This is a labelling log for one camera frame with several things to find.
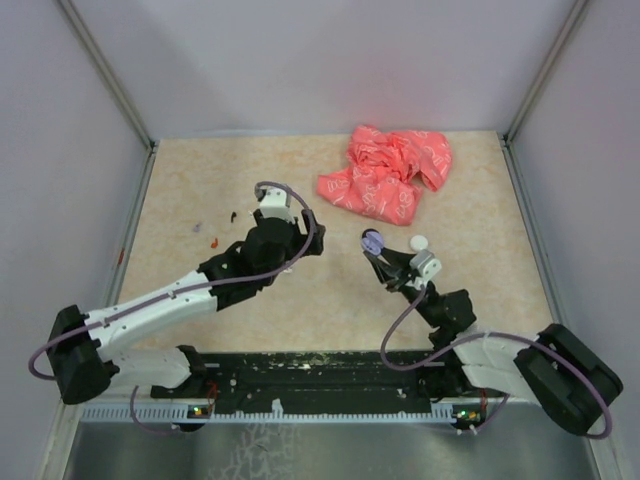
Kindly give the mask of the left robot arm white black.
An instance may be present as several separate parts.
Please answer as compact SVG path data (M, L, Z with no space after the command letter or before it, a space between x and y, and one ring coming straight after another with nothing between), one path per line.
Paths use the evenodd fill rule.
M90 312L76 305L60 310L46 355L63 403L81 404L111 387L201 394L208 373L194 348L143 352L132 347L180 321L249 300L298 259L322 254L326 228L311 210L293 221L265 218L260 212L254 217L256 224L244 240L163 288Z

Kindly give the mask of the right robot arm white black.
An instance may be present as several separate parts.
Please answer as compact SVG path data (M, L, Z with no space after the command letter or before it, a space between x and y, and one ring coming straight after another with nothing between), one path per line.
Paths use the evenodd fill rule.
M620 377L576 335L552 323L529 338L501 331L479 331L470 293L438 292L434 283L442 264L428 249L402 253L365 246L365 258L379 282L397 292L408 307L392 323L380 346L382 363L391 370L438 368L454 361L446 372L448 387L461 396L475 389L502 393L539 406L566 432L604 440L613 430L610 406L623 391ZM387 346L397 328L417 312L432 327L434 352L413 364L390 360Z

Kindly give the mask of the white earbud charging case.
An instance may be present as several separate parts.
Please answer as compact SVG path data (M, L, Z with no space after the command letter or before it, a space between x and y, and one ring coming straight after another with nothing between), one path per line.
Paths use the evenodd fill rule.
M409 246L414 252L419 252L429 247L429 241L423 235L414 235L409 240Z

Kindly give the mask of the purple earbud charging case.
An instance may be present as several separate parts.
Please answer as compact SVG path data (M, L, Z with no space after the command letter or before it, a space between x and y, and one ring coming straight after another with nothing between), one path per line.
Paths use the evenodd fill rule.
M364 251L374 256L380 256L385 248L383 236L375 229L366 229L362 232L360 245Z

